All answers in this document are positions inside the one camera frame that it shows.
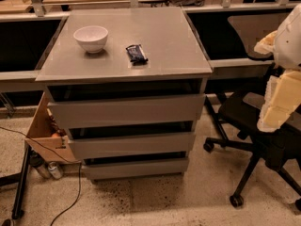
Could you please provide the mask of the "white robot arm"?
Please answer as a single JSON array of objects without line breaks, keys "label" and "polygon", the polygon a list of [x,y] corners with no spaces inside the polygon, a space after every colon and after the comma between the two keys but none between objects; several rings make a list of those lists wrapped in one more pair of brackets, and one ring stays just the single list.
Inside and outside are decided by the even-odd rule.
[{"label": "white robot arm", "polygon": [[270,33],[254,48],[256,52],[272,52],[277,66],[284,69],[279,77],[270,76],[265,89],[257,127],[275,132],[301,105],[301,5],[298,4],[277,31]]}]

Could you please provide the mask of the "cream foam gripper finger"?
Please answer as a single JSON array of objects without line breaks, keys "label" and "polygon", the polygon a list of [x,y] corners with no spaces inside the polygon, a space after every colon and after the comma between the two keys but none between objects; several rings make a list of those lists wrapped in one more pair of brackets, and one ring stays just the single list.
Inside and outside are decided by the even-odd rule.
[{"label": "cream foam gripper finger", "polygon": [[266,84],[264,104],[257,128],[275,132],[301,105],[300,36],[288,31],[273,31],[259,41],[254,50],[260,54],[272,52],[277,67],[284,72],[272,75]]}]

